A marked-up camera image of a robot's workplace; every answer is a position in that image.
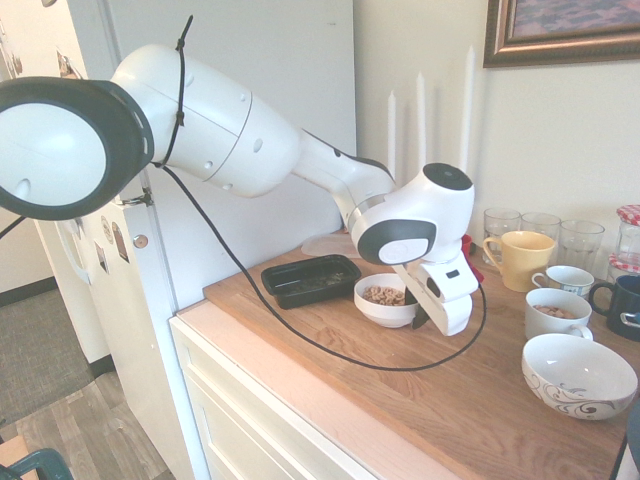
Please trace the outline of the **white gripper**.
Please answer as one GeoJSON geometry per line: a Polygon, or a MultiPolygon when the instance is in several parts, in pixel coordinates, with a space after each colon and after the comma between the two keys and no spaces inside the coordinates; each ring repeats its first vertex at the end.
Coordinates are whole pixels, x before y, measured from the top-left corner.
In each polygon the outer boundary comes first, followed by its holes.
{"type": "Polygon", "coordinates": [[[474,274],[468,264],[407,264],[393,266],[405,284],[405,305],[419,305],[411,328],[429,319],[445,336],[463,331],[470,319],[474,274]]]}

